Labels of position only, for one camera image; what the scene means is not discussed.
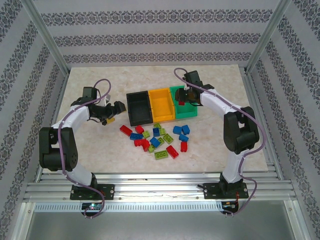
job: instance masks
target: lime green lego brick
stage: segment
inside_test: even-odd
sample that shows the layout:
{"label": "lime green lego brick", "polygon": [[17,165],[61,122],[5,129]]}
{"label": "lime green lego brick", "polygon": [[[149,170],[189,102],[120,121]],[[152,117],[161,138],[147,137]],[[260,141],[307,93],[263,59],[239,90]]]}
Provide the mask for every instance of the lime green lego brick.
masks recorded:
{"label": "lime green lego brick", "polygon": [[159,129],[160,136],[166,135],[166,130],[164,128]]}
{"label": "lime green lego brick", "polygon": [[164,139],[162,137],[159,137],[158,141],[160,142],[160,145],[158,147],[160,147],[162,144],[165,143],[165,141],[164,141]]}
{"label": "lime green lego brick", "polygon": [[149,147],[149,149],[148,149],[148,151],[149,151],[149,153],[153,153],[154,151],[155,151],[155,146],[153,146],[152,144],[150,145],[150,147]]}
{"label": "lime green lego brick", "polygon": [[165,159],[168,157],[168,152],[167,150],[155,152],[154,157],[155,160]]}
{"label": "lime green lego brick", "polygon": [[163,136],[163,139],[166,141],[167,144],[171,144],[174,141],[174,139],[168,133]]}
{"label": "lime green lego brick", "polygon": [[142,135],[143,135],[143,137],[144,137],[145,139],[147,139],[147,138],[150,137],[150,133],[149,133],[148,131],[144,131],[144,132],[142,133]]}
{"label": "lime green lego brick", "polygon": [[155,124],[153,124],[153,126],[154,126],[155,128],[162,129],[160,123],[155,123]]}

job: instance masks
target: beige marble tabletop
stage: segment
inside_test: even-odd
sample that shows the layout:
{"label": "beige marble tabletop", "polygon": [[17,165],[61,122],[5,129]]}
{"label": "beige marble tabletop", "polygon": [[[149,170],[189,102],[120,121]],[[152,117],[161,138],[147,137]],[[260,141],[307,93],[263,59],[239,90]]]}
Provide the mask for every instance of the beige marble tabletop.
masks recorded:
{"label": "beige marble tabletop", "polygon": [[[111,81],[111,102],[121,101],[127,106],[126,94],[145,90],[183,85],[174,74],[177,66],[128,66],[128,67],[75,67],[72,68],[59,111],[60,120],[69,110],[70,104],[82,96],[83,87],[93,86],[102,78]],[[240,106],[248,106],[248,98],[237,65],[181,66],[188,71],[197,70],[204,84],[211,84],[224,97]],[[107,82],[97,88],[101,94],[108,89]],[[102,126],[88,121],[75,134],[78,160],[94,173],[190,173],[221,172],[227,163],[228,150],[223,141],[223,121],[210,109],[198,108],[198,116],[161,123],[174,138],[173,147],[179,156],[172,159],[155,160],[154,153],[144,152],[119,128],[130,127],[128,113],[115,116],[115,122]],[[173,134],[175,125],[189,125],[188,151],[180,152],[179,136]],[[152,124],[143,126],[152,133]],[[157,151],[165,150],[165,142]],[[267,171],[263,152],[246,159],[245,171]]]}

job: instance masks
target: purple cable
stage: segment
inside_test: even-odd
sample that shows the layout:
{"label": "purple cable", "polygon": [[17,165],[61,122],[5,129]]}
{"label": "purple cable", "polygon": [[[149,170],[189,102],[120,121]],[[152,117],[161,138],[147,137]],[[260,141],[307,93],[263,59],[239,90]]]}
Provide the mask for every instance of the purple cable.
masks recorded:
{"label": "purple cable", "polygon": [[251,200],[252,197],[254,196],[254,194],[255,194],[255,192],[256,192],[256,190],[257,190],[257,187],[258,187],[258,183],[257,183],[256,180],[252,179],[251,177],[243,176],[243,175],[241,174],[241,167],[242,167],[242,165],[243,165],[243,163],[244,163],[244,161],[245,161],[246,156],[251,155],[251,154],[255,154],[256,152],[259,152],[261,149],[264,148],[264,146],[266,145],[267,134],[266,134],[264,128],[260,125],[260,123],[259,123],[254,117],[252,117],[252,116],[249,115],[248,113],[242,111],[241,109],[233,106],[233,105],[230,104],[228,101],[226,101],[223,97],[215,94],[214,92],[211,92],[211,91],[209,91],[209,90],[207,90],[207,89],[204,89],[204,88],[202,88],[202,87],[200,87],[200,86],[197,86],[197,85],[194,85],[194,84],[192,84],[192,83],[189,83],[189,82],[185,81],[182,77],[180,77],[180,76],[176,73],[177,70],[185,71],[186,74],[188,73],[188,71],[185,70],[185,69],[182,68],[182,67],[177,67],[177,68],[175,68],[175,69],[173,70],[174,75],[175,75],[178,79],[180,79],[182,82],[184,82],[185,84],[187,84],[187,85],[189,85],[189,86],[191,86],[191,87],[193,87],[193,88],[200,89],[201,91],[204,91],[204,92],[206,92],[206,93],[208,93],[208,94],[213,95],[214,97],[217,97],[217,98],[220,99],[222,102],[224,102],[225,104],[227,104],[229,107],[231,107],[231,108],[233,108],[234,110],[237,110],[239,113],[247,116],[250,120],[252,120],[252,121],[258,126],[258,128],[260,129],[260,131],[261,131],[261,133],[262,133],[262,144],[261,144],[261,146],[260,146],[259,148],[257,148],[256,150],[252,150],[252,151],[250,151],[250,152],[245,153],[245,154],[243,155],[243,157],[242,157],[242,159],[241,159],[241,161],[240,161],[239,167],[238,167],[238,173],[239,173],[240,177],[242,177],[242,178],[245,179],[245,180],[254,182],[254,189],[253,189],[251,195],[249,196],[248,200],[241,206],[241,208],[240,208],[237,212],[235,212],[235,213],[233,213],[233,214],[230,214],[229,216],[237,215],[238,213],[240,213],[240,212],[248,205],[248,203],[250,202],[250,200]]}
{"label": "purple cable", "polygon": [[98,191],[97,189],[94,189],[93,187],[86,186],[86,185],[84,185],[84,184],[81,184],[81,183],[79,183],[79,182],[76,182],[76,181],[72,180],[71,178],[69,178],[69,177],[67,176],[67,174],[66,174],[66,162],[65,162],[65,158],[64,158],[64,150],[63,150],[62,141],[61,141],[61,128],[62,128],[62,126],[64,125],[64,123],[65,123],[65,121],[67,120],[67,118],[68,118],[72,113],[74,113],[75,111],[77,111],[78,109],[80,109],[80,108],[82,108],[82,107],[84,107],[84,106],[86,106],[86,105],[95,103],[95,102],[103,99],[105,96],[108,95],[108,93],[109,93],[110,90],[111,90],[111,82],[110,82],[108,79],[106,79],[106,78],[100,79],[99,81],[97,81],[97,82],[94,84],[93,87],[95,88],[96,85],[97,85],[98,83],[102,82],[102,81],[107,81],[107,82],[109,83],[109,89],[108,89],[108,91],[107,91],[104,95],[100,96],[99,98],[94,99],[94,100],[92,100],[92,101],[88,101],[88,102],[86,102],[86,103],[84,103],[84,104],[82,104],[82,105],[80,105],[80,106],[77,106],[75,109],[71,110],[70,112],[68,112],[68,114],[65,115],[64,118],[61,120],[61,122],[60,122],[60,124],[59,124],[59,127],[58,127],[58,142],[59,142],[59,148],[60,148],[62,174],[63,174],[63,175],[65,176],[65,178],[66,178],[67,180],[69,180],[70,182],[72,182],[72,183],[74,183],[74,184],[76,184],[76,185],[79,185],[79,186],[81,186],[81,187],[90,189],[90,190],[98,193],[98,194],[101,196],[101,198],[102,198],[102,207],[101,207],[100,211],[98,211],[95,215],[89,217],[89,216],[86,215],[86,212],[87,212],[87,210],[88,210],[89,208],[86,208],[86,209],[84,210],[84,213],[83,213],[83,214],[84,214],[84,217],[85,217],[85,218],[90,218],[90,219],[94,219],[94,218],[98,217],[98,216],[102,213],[102,211],[103,211],[104,208],[105,208],[105,197],[104,197],[104,195],[103,195],[100,191]]}

